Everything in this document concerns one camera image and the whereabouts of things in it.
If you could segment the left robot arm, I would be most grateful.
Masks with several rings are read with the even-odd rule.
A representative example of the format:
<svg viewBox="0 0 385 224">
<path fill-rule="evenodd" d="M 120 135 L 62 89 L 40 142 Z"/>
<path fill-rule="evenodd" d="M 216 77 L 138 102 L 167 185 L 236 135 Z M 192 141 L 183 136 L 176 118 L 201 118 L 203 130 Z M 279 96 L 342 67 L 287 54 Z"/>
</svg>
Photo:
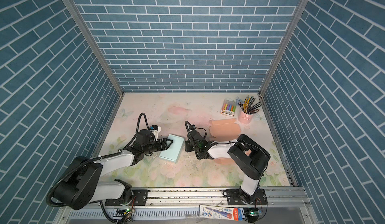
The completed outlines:
<svg viewBox="0 0 385 224">
<path fill-rule="evenodd" d="M 115 153 L 92 159 L 79 156 L 50 188 L 46 203 L 51 207 L 68 206 L 73 210 L 103 200 L 115 200 L 122 206 L 129 205 L 133 202 L 131 184 L 121 179 L 106 182 L 101 177 L 134 166 L 146 155 L 168 150 L 172 144 L 173 140 L 158 138 L 157 131 L 143 129 Z"/>
</svg>

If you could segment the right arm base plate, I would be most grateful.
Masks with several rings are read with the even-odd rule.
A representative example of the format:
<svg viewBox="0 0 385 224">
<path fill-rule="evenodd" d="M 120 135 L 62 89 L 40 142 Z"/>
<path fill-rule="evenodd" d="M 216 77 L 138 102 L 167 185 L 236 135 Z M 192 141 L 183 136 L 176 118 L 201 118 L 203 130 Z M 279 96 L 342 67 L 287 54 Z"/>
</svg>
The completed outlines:
<svg viewBox="0 0 385 224">
<path fill-rule="evenodd" d="M 230 188 L 222 192 L 228 205 L 266 205 L 268 203 L 265 190 L 257 188 L 252 195 L 248 195 L 241 188 Z"/>
</svg>

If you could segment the pink paper box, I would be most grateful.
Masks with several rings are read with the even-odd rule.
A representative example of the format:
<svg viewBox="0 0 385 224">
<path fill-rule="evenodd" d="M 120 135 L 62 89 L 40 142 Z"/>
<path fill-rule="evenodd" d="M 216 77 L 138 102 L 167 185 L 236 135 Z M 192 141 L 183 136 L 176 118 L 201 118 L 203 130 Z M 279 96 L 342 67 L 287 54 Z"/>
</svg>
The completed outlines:
<svg viewBox="0 0 385 224">
<path fill-rule="evenodd" d="M 209 155 L 216 164 L 235 163 L 228 151 L 234 145 L 230 142 L 235 142 L 241 134 L 241 128 L 236 123 L 236 119 L 210 120 L 209 124 L 210 141 L 218 143 L 209 150 Z"/>
</svg>

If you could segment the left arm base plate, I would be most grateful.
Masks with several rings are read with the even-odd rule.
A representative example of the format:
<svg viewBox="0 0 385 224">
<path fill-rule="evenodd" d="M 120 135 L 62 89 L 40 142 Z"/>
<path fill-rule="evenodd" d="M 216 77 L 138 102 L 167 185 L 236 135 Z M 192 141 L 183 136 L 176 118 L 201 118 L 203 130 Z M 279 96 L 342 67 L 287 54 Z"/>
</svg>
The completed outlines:
<svg viewBox="0 0 385 224">
<path fill-rule="evenodd" d="M 118 199 L 107 199 L 105 201 L 106 206 L 116 206 L 116 207 L 128 207 L 128 206 L 145 206 L 148 196 L 147 189 L 134 189 L 126 191 Z"/>
</svg>

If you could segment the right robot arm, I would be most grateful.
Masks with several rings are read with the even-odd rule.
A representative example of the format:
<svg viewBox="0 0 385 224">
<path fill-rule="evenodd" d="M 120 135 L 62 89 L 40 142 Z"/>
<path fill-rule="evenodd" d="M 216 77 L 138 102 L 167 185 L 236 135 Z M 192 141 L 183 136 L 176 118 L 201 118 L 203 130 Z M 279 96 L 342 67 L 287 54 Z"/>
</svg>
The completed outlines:
<svg viewBox="0 0 385 224">
<path fill-rule="evenodd" d="M 271 158 L 269 152 L 245 134 L 231 141 L 208 141 L 194 125 L 186 122 L 185 127 L 187 130 L 185 151 L 193 151 L 198 160 L 232 159 L 244 174 L 236 198 L 246 204 L 254 203 L 260 179 L 267 170 Z"/>
</svg>

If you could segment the light blue paper box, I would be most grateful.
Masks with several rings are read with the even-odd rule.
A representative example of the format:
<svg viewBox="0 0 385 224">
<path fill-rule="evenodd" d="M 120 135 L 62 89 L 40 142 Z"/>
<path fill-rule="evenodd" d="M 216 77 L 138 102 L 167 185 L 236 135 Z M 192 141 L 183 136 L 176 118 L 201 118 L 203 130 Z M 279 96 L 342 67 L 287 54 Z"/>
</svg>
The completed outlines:
<svg viewBox="0 0 385 224">
<path fill-rule="evenodd" d="M 173 134 L 169 134 L 168 139 L 172 140 L 173 143 L 167 150 L 164 150 L 160 153 L 159 158 L 172 163 L 177 163 L 185 139 Z"/>
</svg>

